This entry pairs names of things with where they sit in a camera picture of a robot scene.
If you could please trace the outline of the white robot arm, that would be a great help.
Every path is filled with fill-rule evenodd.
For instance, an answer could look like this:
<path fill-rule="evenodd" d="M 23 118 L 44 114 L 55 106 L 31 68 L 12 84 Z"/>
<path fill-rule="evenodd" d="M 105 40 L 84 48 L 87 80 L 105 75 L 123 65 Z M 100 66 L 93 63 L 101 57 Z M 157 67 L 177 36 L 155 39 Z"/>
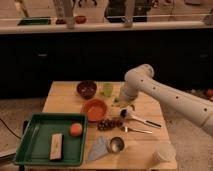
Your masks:
<path fill-rule="evenodd" d="M 120 99 L 131 102 L 140 92 L 146 93 L 181 113 L 187 120 L 213 137 L 213 103 L 159 83 L 153 77 L 154 69 L 149 64 L 130 69 L 125 73 L 125 82 L 120 88 Z"/>

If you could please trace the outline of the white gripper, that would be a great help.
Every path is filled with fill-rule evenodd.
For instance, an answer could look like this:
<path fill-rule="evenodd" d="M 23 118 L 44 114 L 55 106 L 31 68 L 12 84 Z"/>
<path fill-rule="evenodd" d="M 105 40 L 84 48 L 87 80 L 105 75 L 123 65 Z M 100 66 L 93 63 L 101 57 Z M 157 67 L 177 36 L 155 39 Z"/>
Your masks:
<path fill-rule="evenodd" d="M 138 97 L 138 91 L 128 84 L 124 84 L 120 88 L 119 98 L 123 102 L 132 102 Z"/>

